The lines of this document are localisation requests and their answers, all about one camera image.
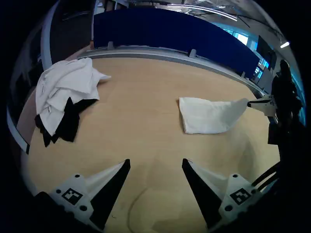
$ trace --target white cloth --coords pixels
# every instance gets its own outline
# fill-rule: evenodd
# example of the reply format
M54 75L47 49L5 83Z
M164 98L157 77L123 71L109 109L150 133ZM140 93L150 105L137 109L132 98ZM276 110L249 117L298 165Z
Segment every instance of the white cloth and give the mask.
M179 98L186 134L217 134L235 125L247 107L248 99L212 102L205 99Z
M97 84L110 78L93 68L91 58L59 61L45 70L37 84L36 109L49 134L55 134L69 97L74 104L83 99L100 99Z

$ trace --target clothing pile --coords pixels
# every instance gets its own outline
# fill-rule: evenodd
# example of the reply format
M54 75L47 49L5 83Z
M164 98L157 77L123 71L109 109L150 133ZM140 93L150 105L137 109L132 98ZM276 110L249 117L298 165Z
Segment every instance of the clothing pile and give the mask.
M79 113L100 99L97 84L110 78L93 68L91 58L59 61L41 74L36 89L35 122L46 147L59 137L73 142Z
M231 129L246 110L248 99L212 102L205 99L179 98L186 134L217 134Z

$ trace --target ceiling light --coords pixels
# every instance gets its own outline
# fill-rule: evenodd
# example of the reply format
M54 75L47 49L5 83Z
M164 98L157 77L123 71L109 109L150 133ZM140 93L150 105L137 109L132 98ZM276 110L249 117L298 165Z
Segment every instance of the ceiling light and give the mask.
M199 7L199 6L193 6L193 5L168 5L167 7L179 7L179 8L188 8L188 9L208 11L208 12L211 12L214 14L219 14L221 16L227 17L227 18L232 19L234 21L237 21L237 17L235 17L235 16L229 15L229 14L222 12L222 11L219 11L219 10L207 8L207 7Z
M286 46L289 46L289 42L285 42L283 45L281 45L281 49L286 47Z

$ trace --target blue partition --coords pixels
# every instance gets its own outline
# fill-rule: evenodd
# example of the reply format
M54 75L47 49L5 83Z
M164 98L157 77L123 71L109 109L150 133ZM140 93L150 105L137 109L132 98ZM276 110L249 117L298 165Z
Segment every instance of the blue partition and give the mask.
M221 28L172 10L133 8L94 16L94 46L147 45L189 52L227 66L245 77L254 74L259 58Z

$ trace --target table surface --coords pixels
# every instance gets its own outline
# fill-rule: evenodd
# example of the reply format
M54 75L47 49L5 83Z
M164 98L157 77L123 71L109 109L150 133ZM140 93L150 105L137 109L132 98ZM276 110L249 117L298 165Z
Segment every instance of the table surface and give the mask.
M37 189L50 192L76 172L88 177L129 158L131 170L107 233L206 232L182 171L183 158L225 176L240 173L251 182L279 161L277 147L267 144L267 117L251 108L228 132L183 132L179 97L254 99L243 84L152 59L102 58L93 66L112 79L98 85L100 100L81 113L75 142L59 139L45 148L35 129L27 166Z

